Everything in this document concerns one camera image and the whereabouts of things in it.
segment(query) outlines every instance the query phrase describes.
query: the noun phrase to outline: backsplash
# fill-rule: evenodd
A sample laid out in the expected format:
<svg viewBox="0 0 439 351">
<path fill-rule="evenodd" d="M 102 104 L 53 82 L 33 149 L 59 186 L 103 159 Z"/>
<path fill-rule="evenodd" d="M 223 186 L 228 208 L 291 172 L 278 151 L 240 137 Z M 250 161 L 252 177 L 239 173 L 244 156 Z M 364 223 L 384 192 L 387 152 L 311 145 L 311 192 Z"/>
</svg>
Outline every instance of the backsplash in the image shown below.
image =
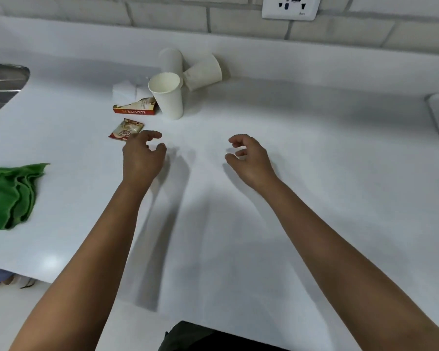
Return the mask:
<svg viewBox="0 0 439 351">
<path fill-rule="evenodd" d="M 313 22 L 262 19 L 263 0 L 0 0 L 0 15 L 439 54 L 439 0 L 322 0 Z"/>
</svg>

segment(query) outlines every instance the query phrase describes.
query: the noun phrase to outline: green cloth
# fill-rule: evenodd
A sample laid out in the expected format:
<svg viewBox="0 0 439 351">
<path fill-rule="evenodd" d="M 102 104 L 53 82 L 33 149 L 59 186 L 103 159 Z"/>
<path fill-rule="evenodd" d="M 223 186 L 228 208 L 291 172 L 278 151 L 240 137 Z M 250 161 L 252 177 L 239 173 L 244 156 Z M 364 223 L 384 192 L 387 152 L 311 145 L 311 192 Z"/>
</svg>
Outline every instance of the green cloth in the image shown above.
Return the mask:
<svg viewBox="0 0 439 351">
<path fill-rule="evenodd" d="M 0 167 L 0 229 L 26 221 L 34 207 L 36 180 L 48 164 Z"/>
</svg>

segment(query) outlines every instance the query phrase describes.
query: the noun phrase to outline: hand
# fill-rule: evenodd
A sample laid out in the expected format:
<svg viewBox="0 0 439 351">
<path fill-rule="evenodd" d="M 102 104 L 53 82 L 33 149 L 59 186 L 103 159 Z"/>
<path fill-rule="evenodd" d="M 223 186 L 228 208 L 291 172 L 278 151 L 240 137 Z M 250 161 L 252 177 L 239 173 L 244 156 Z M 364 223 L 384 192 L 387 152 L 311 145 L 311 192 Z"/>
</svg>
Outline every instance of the hand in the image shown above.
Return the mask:
<svg viewBox="0 0 439 351">
<path fill-rule="evenodd" d="M 166 146 L 161 143 L 151 151 L 147 141 L 159 139 L 162 134 L 154 130 L 142 130 L 129 136 L 123 147 L 123 181 L 134 189 L 151 185 L 164 165 Z"/>
<path fill-rule="evenodd" d="M 233 154 L 226 154 L 226 161 L 247 185 L 259 194 L 263 194 L 263 190 L 271 182 L 278 179 L 271 167 L 267 151 L 258 141 L 247 134 L 234 135 L 229 138 L 229 142 L 235 148 L 245 146 L 246 149 L 237 151 L 236 156 L 247 155 L 247 158 L 240 160 Z"/>
</svg>

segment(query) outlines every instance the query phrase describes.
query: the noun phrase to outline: upside-down paper cup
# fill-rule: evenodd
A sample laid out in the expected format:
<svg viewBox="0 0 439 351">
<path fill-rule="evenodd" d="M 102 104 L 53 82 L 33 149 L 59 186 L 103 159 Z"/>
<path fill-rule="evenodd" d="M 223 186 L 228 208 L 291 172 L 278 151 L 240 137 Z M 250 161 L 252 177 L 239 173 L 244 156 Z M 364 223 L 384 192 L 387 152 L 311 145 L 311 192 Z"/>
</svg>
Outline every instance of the upside-down paper cup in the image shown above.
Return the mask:
<svg viewBox="0 0 439 351">
<path fill-rule="evenodd" d="M 173 72 L 174 74 L 179 75 L 181 82 L 183 82 L 182 62 L 182 53 L 177 49 L 164 48 L 158 54 L 158 63 L 161 68 L 161 72 Z"/>
<path fill-rule="evenodd" d="M 190 91 L 223 80 L 218 60 L 213 54 L 184 72 L 184 81 Z"/>
<path fill-rule="evenodd" d="M 184 113 L 182 105 L 181 78 L 173 72 L 162 72 L 153 76 L 148 88 L 158 103 L 164 117 L 179 119 Z"/>
</svg>

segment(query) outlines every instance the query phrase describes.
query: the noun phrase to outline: electrical outlet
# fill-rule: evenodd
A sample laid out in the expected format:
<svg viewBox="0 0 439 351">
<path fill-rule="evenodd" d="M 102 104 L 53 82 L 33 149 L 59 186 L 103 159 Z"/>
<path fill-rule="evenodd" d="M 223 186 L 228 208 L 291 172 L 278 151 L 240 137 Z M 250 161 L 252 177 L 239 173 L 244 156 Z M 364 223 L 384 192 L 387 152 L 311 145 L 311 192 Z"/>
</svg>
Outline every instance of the electrical outlet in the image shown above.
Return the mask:
<svg viewBox="0 0 439 351">
<path fill-rule="evenodd" d="M 263 0 L 262 18 L 312 21 L 321 0 Z"/>
</svg>

